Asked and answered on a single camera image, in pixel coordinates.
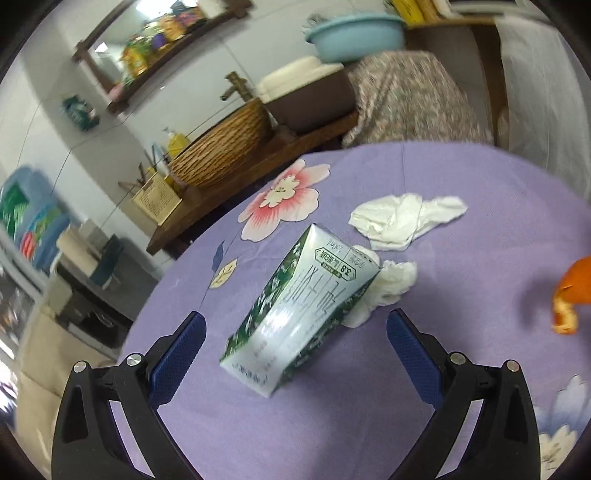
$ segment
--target blue gripper pad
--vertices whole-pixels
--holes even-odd
[[[437,365],[396,311],[388,316],[386,332],[421,400],[437,410],[443,403],[441,372]]]
[[[193,312],[190,317],[188,325],[150,375],[148,399],[154,410],[173,399],[178,386],[205,341],[205,318],[198,312]]]

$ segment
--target woven bowl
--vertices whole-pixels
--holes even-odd
[[[170,167],[180,180],[206,187],[234,171],[271,134],[269,114],[255,98],[195,140]]]

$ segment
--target floral cloth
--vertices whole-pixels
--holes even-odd
[[[492,143],[467,97],[434,54],[386,51],[349,70],[359,110],[345,148],[380,142],[433,140]]]
[[[318,208],[319,193],[310,186],[330,175],[330,165],[322,164],[306,168],[300,158],[284,170],[271,184],[269,190],[259,193],[238,216],[238,222],[246,220],[241,238],[260,242],[271,235],[281,220],[301,222]]]
[[[587,382],[575,375],[558,392],[550,412],[534,407],[540,432],[541,480],[547,480],[564,462],[591,419]]]

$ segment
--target green and white carton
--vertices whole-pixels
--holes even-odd
[[[369,257],[310,225],[228,339],[220,365],[269,397],[308,361],[378,272]]]

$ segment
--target soap dispenser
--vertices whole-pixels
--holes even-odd
[[[164,131],[168,134],[168,154],[172,159],[175,159],[191,144],[191,142],[183,134],[175,132],[174,130],[165,128]]]

